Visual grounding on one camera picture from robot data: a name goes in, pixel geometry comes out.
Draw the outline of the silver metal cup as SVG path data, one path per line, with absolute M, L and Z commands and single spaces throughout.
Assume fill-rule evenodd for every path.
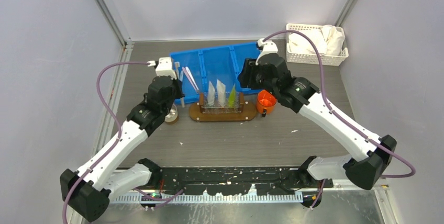
M 166 124 L 175 124 L 179 119 L 179 113 L 177 112 L 177 107 L 175 104 L 172 105 L 169 113 L 165 116 L 164 122 Z

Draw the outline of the white plastic basket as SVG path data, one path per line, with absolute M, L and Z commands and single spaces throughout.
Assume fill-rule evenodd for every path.
M 288 30 L 297 30 L 306 35 L 319 51 L 323 65 L 339 66 L 349 55 L 343 28 L 333 25 L 286 25 Z M 290 33 L 286 36 L 287 62 L 318 64 L 311 44 L 302 36 Z

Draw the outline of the white toothpaste tube green cap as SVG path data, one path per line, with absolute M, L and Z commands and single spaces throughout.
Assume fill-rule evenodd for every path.
M 214 106 L 215 103 L 215 88 L 211 81 L 208 83 L 207 104 L 208 106 Z

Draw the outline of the yellow-green toothpaste tube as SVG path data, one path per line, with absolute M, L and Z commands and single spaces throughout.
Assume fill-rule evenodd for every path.
M 234 84 L 228 96 L 228 106 L 230 108 L 234 108 L 235 102 L 236 102 L 236 85 Z

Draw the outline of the white crumpled cloth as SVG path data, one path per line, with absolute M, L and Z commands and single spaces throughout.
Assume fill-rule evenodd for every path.
M 342 51 L 345 34 L 341 28 L 324 25 L 310 30 L 301 30 L 316 46 L 320 55 L 338 56 Z M 291 33 L 288 36 L 290 52 L 296 54 L 315 54 L 311 44 L 302 36 Z

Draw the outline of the pink toothbrush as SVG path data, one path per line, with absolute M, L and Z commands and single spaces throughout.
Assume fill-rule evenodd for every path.
M 187 79 L 189 80 L 189 82 L 191 83 L 194 91 L 198 94 L 199 93 L 199 89 L 198 86 L 194 80 L 194 77 L 191 73 L 191 70 L 186 66 L 186 67 L 182 67 L 182 70 L 184 72 L 184 74 L 186 75 Z

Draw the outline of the white toothbrush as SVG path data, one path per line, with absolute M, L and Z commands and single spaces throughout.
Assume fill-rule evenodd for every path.
M 197 86 L 197 83 L 196 83 L 196 81 L 195 81 L 195 79 L 194 79 L 194 76 L 193 76 L 191 70 L 189 69 L 188 66 L 185 67 L 185 70 L 186 70 L 186 72 L 187 72 L 188 80 L 190 81 L 190 83 L 191 83 L 192 86 L 193 86 L 193 89 L 195 90 L 196 93 L 199 93 L 199 88 L 198 88 L 198 86 Z

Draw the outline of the orange plastic mug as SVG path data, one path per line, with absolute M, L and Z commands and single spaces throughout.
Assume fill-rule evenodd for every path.
M 274 111 L 277 99 L 266 90 L 261 90 L 257 95 L 256 109 L 261 117 L 266 117 Z

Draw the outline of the clear textured toothbrush holder rack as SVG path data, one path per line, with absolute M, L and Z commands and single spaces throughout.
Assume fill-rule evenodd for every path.
M 234 97 L 227 95 L 226 103 L 220 105 L 218 103 L 217 96 L 215 95 L 215 101 L 210 105 L 207 101 L 207 93 L 200 93 L 198 99 L 198 106 L 200 112 L 204 114 L 232 114 L 243 112 L 243 107 L 245 104 L 244 94 L 236 92 Z

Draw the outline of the aluminium frame rail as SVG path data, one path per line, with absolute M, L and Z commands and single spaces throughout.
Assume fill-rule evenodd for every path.
M 126 37 L 124 33 L 122 32 L 123 25 L 119 25 L 117 20 L 112 14 L 112 11 L 109 9 L 106 0 L 94 0 L 96 4 L 98 5 L 99 10 L 103 14 L 106 22 L 110 26 L 112 32 L 116 36 L 118 42 L 121 44 L 121 46 L 125 49 L 127 48 L 128 44 L 131 43 L 130 37 Z

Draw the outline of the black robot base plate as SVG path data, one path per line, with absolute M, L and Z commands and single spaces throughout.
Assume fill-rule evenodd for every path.
M 331 179 L 324 183 L 290 166 L 253 167 L 163 167 L 155 172 L 148 184 L 138 186 L 140 190 L 154 190 L 174 195 L 211 196 L 222 194 L 245 195 L 256 191 L 260 196 L 290 195 L 304 188 L 316 190 L 323 186 L 332 188 Z

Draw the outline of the white toothpaste tube orange cap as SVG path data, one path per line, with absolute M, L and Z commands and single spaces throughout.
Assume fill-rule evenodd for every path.
M 217 89 L 218 104 L 220 107 L 225 107 L 226 106 L 226 85 L 222 81 L 217 79 L 216 89 Z

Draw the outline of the grey toothbrush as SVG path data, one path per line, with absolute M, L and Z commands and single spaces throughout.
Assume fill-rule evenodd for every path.
M 180 80 L 180 71 L 179 71 L 179 68 L 180 68 L 180 63 L 179 62 L 174 62 L 174 67 L 175 67 L 175 72 L 176 72 L 176 77 L 177 77 L 177 80 L 178 80 L 178 82 L 180 83 L 179 84 L 179 87 L 180 87 L 180 93 L 181 93 L 181 97 L 180 97 L 180 101 L 181 101 L 181 106 L 182 106 L 182 108 L 184 108 L 185 107 L 185 102 L 184 102 L 184 94 L 183 94 L 183 90 L 182 90 L 182 81 Z

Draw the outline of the blue plastic divided bin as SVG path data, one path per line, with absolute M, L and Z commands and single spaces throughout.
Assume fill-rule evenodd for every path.
M 256 42 L 246 42 L 196 50 L 170 53 L 180 67 L 188 67 L 201 92 L 208 91 L 208 84 L 216 85 L 219 79 L 226 85 L 227 93 L 233 86 L 245 95 L 257 94 L 258 89 L 241 88 L 237 77 L 246 58 L 257 58 L 259 50 Z

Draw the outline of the brown wooden oval tray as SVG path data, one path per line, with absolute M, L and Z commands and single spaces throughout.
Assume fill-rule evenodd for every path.
M 250 102 L 237 107 L 204 107 L 196 102 L 188 110 L 189 117 L 198 122 L 249 121 L 256 114 L 256 107 Z

